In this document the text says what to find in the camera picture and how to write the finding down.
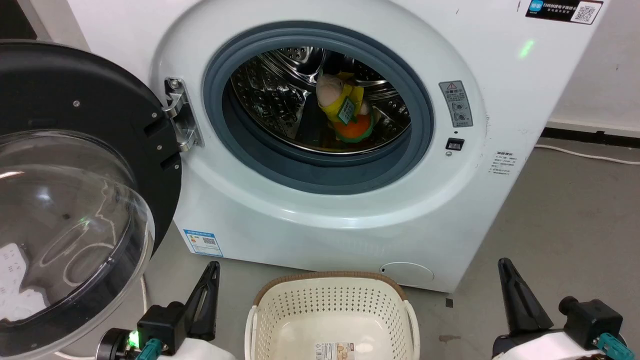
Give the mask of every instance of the warning label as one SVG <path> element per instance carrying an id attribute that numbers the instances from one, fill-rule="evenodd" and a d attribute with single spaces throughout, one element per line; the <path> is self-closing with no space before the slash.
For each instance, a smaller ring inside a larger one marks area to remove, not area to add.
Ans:
<path id="1" fill-rule="evenodd" d="M 216 236 L 212 233 L 184 229 L 184 234 L 196 254 L 219 256 L 221 258 L 224 256 Z"/>
<path id="2" fill-rule="evenodd" d="M 516 165 L 518 158 L 512 152 L 498 151 L 493 157 L 489 172 L 496 175 L 509 175 Z"/>
<path id="3" fill-rule="evenodd" d="M 473 126 L 474 121 L 471 117 L 471 108 L 469 107 L 467 93 L 465 87 L 462 85 L 462 81 L 445 81 L 439 85 L 442 90 L 442 95 L 444 95 L 447 101 L 453 127 Z"/>

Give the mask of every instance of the orange plush part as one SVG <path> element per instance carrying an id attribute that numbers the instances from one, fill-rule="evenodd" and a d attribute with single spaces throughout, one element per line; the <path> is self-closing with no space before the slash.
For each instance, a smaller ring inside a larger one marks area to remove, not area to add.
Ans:
<path id="1" fill-rule="evenodd" d="M 349 124 L 347 125 L 343 124 L 342 122 L 334 122 L 333 129 L 343 138 L 358 138 L 359 136 L 364 135 L 367 130 L 369 130 L 369 127 L 371 126 L 371 116 L 369 114 L 356 115 L 356 119 L 358 119 L 357 122 L 349 121 Z"/>

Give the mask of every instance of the plush toy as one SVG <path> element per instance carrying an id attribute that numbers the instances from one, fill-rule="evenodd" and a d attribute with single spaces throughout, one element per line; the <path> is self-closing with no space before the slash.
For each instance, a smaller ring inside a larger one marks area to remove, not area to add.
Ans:
<path id="1" fill-rule="evenodd" d="M 336 139 L 357 143 L 371 135 L 377 119 L 367 101 L 362 99 L 364 88 L 347 84 L 351 76 L 345 72 L 320 76 L 316 95 Z"/>

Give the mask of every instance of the green led light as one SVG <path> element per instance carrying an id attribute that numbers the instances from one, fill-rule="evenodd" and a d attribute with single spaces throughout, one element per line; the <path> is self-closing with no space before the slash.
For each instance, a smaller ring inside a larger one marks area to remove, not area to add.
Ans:
<path id="1" fill-rule="evenodd" d="M 138 336 L 137 331 L 132 331 L 129 333 L 129 346 L 134 348 L 140 348 L 140 337 Z"/>
<path id="2" fill-rule="evenodd" d="M 520 50 L 520 55 L 518 55 L 518 57 L 521 59 L 526 58 L 527 55 L 529 55 L 529 52 L 531 51 L 531 48 L 533 48 L 533 45 L 535 43 L 536 43 L 535 40 L 527 40 L 527 42 L 524 44 L 524 46 Z"/>

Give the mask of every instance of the door hinge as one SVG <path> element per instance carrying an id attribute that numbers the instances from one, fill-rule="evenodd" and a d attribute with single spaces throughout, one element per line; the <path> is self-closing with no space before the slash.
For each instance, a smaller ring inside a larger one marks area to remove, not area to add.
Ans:
<path id="1" fill-rule="evenodd" d="M 180 151 L 189 151 L 194 145 L 204 146 L 198 122 L 189 106 L 184 81 L 179 78 L 164 79 L 164 91 L 168 106 L 164 114 L 171 120 Z"/>

